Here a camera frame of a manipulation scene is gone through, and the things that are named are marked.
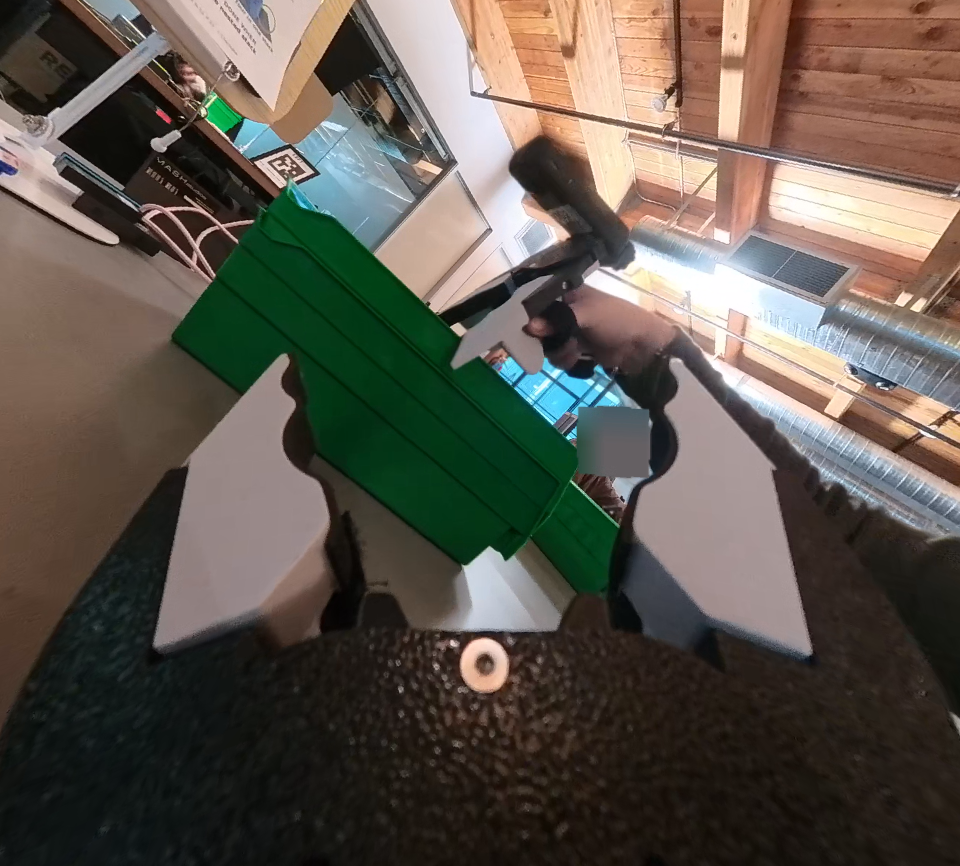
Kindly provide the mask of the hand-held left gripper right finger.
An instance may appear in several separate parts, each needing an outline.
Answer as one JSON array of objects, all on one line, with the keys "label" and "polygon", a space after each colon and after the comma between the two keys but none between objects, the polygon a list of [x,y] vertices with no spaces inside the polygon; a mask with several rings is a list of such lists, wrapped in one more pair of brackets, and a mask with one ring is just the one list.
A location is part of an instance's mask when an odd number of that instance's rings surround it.
[{"label": "hand-held left gripper right finger", "polygon": [[610,558],[612,627],[690,653],[722,634],[812,661],[774,464],[682,360],[663,373],[657,458]]}]

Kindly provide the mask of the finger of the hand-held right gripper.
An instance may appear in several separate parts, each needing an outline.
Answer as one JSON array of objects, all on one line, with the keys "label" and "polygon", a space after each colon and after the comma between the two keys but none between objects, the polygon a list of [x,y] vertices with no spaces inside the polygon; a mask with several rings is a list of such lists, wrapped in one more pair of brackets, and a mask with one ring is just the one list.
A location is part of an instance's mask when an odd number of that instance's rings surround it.
[{"label": "finger of the hand-held right gripper", "polygon": [[438,313],[438,318],[449,327],[475,327],[495,309],[506,304],[522,286],[553,280],[553,274],[548,272],[505,272],[468,296],[443,308]]},{"label": "finger of the hand-held right gripper", "polygon": [[524,332],[530,318],[522,295],[513,295],[469,329],[454,352],[450,367],[464,367],[490,352],[504,350],[525,373],[538,373],[545,362],[541,341]]}]

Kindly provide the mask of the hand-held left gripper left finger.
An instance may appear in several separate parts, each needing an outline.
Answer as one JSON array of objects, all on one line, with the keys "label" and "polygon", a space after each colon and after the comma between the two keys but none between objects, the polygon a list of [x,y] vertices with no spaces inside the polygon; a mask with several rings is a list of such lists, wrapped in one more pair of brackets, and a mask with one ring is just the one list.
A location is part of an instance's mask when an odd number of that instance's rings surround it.
[{"label": "hand-held left gripper left finger", "polygon": [[254,628],[278,647],[314,639],[337,588],[331,494],[309,472],[296,361],[259,375],[186,462],[152,638],[158,654]]}]

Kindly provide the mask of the person's right forearm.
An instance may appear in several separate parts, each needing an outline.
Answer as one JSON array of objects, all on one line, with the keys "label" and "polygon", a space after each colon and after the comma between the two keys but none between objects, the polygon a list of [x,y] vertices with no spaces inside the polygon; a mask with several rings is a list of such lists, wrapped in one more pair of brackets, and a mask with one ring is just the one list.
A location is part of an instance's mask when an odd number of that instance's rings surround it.
[{"label": "person's right forearm", "polygon": [[844,542],[896,609],[933,669],[950,711],[959,715],[959,541],[931,536],[873,509],[798,452],[774,422],[741,398],[678,326],[669,324],[662,355],[678,358],[714,403],[779,469],[798,476]]}]

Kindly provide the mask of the person's right hand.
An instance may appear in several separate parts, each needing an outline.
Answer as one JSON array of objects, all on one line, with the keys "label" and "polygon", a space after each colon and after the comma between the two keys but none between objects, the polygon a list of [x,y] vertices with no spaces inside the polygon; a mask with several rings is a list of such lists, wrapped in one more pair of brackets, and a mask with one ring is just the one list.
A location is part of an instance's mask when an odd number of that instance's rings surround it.
[{"label": "person's right hand", "polygon": [[575,290],[566,302],[577,323],[574,355],[594,360],[608,373],[632,377],[646,372],[679,333],[659,314],[591,286]]}]

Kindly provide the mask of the outside window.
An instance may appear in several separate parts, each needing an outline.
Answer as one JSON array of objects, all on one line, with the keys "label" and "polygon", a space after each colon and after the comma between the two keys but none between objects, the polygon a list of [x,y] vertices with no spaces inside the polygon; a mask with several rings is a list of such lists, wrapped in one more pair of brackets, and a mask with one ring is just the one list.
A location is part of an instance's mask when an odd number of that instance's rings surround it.
[{"label": "outside window", "polygon": [[495,362],[493,368],[534,412],[570,439],[577,435],[579,417],[584,410],[623,404],[618,388],[602,370],[583,379],[544,362],[539,372],[527,373],[511,357]]}]

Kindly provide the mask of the glass partition window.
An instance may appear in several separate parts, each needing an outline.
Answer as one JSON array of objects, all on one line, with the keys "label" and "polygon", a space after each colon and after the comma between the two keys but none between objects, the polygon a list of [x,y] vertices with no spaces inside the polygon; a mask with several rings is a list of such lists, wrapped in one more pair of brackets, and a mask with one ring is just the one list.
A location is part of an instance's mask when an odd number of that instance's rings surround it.
[{"label": "glass partition window", "polygon": [[303,195],[375,251],[455,161],[367,0],[355,1],[316,74],[333,108],[304,138],[246,119],[232,141],[249,161],[296,147],[319,170]]}]

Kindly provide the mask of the ceiling vent grille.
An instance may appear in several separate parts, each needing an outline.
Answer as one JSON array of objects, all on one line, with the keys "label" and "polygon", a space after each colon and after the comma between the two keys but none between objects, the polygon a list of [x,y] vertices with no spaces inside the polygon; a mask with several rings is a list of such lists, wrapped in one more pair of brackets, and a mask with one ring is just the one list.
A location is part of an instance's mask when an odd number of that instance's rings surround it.
[{"label": "ceiling vent grille", "polygon": [[855,265],[753,232],[734,246],[725,263],[745,276],[822,305],[842,295],[859,272]]}]

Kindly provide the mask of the black white fiducial tag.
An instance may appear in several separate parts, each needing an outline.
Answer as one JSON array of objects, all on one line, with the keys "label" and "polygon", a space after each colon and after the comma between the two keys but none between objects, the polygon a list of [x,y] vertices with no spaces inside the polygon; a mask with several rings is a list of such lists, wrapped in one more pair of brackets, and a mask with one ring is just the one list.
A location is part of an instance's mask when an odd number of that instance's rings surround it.
[{"label": "black white fiducial tag", "polygon": [[297,147],[289,144],[263,152],[251,162],[279,189],[301,186],[320,176],[320,170]]}]

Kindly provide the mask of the small green bin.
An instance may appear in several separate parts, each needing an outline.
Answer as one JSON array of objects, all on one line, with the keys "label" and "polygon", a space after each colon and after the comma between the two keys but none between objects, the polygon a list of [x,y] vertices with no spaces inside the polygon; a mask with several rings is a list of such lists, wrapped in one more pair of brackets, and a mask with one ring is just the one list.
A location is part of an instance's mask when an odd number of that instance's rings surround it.
[{"label": "small green bin", "polygon": [[226,137],[244,122],[244,117],[216,92],[209,92],[200,104],[202,118]]}]

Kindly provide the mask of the black printed box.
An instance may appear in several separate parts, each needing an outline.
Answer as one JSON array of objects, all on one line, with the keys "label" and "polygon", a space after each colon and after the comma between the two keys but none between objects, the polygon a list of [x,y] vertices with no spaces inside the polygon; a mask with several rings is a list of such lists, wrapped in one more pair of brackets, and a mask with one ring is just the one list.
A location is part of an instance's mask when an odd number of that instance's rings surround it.
[{"label": "black printed box", "polygon": [[165,154],[150,154],[124,186],[126,196],[140,206],[154,204],[165,208],[197,207],[222,222],[255,213],[255,206],[233,198],[219,198]]}]

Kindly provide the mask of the flat black box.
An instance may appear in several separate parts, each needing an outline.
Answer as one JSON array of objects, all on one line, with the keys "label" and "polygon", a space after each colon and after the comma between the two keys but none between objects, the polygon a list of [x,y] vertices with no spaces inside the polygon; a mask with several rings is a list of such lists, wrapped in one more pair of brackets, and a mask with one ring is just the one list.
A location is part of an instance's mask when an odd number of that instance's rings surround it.
[{"label": "flat black box", "polygon": [[114,233],[121,245],[136,249],[149,257],[162,250],[162,244],[145,228],[139,215],[113,200],[104,200],[90,192],[81,193],[71,207],[100,226]]}]

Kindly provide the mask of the white wall panel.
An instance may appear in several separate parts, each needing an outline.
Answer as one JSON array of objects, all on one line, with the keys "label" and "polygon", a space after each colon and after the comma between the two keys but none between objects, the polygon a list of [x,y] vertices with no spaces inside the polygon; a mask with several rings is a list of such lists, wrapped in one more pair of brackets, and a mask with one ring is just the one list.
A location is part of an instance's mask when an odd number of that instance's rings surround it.
[{"label": "white wall panel", "polygon": [[460,172],[444,174],[374,251],[422,302],[430,303],[492,234]]}]

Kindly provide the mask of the silver ventilation duct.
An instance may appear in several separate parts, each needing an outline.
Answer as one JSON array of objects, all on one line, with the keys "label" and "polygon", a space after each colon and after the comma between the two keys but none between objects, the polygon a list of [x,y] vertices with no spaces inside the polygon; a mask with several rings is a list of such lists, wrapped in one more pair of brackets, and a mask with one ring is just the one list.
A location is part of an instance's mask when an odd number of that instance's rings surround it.
[{"label": "silver ventilation duct", "polygon": [[959,533],[958,488],[759,380],[722,367],[726,384],[855,499],[931,534]]},{"label": "silver ventilation duct", "polygon": [[721,311],[739,312],[952,411],[959,409],[958,327],[944,320],[856,294],[852,284],[822,304],[785,292],[726,265],[735,248],[679,231],[638,225],[630,233],[634,263]]}]

